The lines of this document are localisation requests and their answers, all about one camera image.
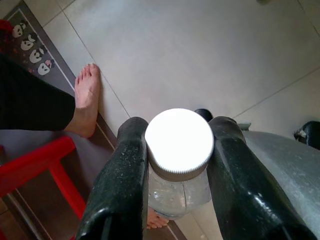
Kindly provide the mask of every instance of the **panda print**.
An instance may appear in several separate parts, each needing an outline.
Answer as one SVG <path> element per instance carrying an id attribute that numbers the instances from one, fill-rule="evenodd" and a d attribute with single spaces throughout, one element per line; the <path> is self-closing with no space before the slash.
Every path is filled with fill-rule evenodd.
<path id="1" fill-rule="evenodd" d="M 50 69 L 54 67 L 54 64 L 55 61 L 53 59 L 41 63 L 38 67 L 38 74 L 41 76 L 48 74 L 50 72 Z"/>
<path id="2" fill-rule="evenodd" d="M 32 32 L 28 35 L 27 38 L 23 39 L 21 42 L 21 49 L 23 51 L 28 51 L 29 49 L 31 49 L 34 44 L 38 41 L 38 36 L 35 32 Z"/>
<path id="3" fill-rule="evenodd" d="M 47 52 L 47 49 L 45 46 L 41 45 L 38 49 L 34 49 L 30 56 L 29 60 L 31 63 L 36 64 L 37 62 L 40 62 L 42 59 L 42 56 Z"/>
<path id="4" fill-rule="evenodd" d="M 28 25 L 28 22 L 25 20 L 21 20 L 21 22 L 18 25 L 15 25 L 12 30 L 12 36 L 14 38 L 21 37 L 22 34 L 24 34 L 24 30 L 26 29 L 26 26 Z"/>

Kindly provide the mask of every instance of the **wooden floor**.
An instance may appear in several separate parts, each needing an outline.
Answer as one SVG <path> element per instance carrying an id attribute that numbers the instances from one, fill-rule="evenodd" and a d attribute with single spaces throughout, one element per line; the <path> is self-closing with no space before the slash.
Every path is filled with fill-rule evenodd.
<path id="1" fill-rule="evenodd" d="M 0 199 L 0 230 L 7 240 L 28 239 L 2 199 Z"/>

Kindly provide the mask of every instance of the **white bottle cap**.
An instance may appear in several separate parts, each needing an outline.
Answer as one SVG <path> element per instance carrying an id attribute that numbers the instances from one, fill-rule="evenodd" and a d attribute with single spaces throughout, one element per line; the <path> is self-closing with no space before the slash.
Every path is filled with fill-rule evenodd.
<path id="1" fill-rule="evenodd" d="M 152 119 L 145 140 L 153 170 L 173 182 L 198 176 L 214 149 L 214 136 L 206 120 L 182 108 L 163 111 Z"/>

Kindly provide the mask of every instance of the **bare foot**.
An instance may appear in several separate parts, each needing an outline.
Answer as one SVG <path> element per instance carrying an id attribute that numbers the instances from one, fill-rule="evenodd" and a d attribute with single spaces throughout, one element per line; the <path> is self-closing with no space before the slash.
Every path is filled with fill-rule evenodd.
<path id="1" fill-rule="evenodd" d="M 148 207 L 147 229 L 162 228 L 168 225 L 169 220 L 159 216 L 155 210 Z"/>
<path id="2" fill-rule="evenodd" d="M 64 129 L 84 138 L 91 137 L 96 128 L 100 94 L 100 69 L 86 65 L 75 79 L 75 110 L 71 122 Z"/>

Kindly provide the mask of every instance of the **black pants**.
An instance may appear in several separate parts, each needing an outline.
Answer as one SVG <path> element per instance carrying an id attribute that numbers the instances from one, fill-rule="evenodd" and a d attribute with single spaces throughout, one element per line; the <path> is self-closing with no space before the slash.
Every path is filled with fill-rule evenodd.
<path id="1" fill-rule="evenodd" d="M 0 54 L 0 129 L 63 130 L 74 110 L 73 96 Z"/>

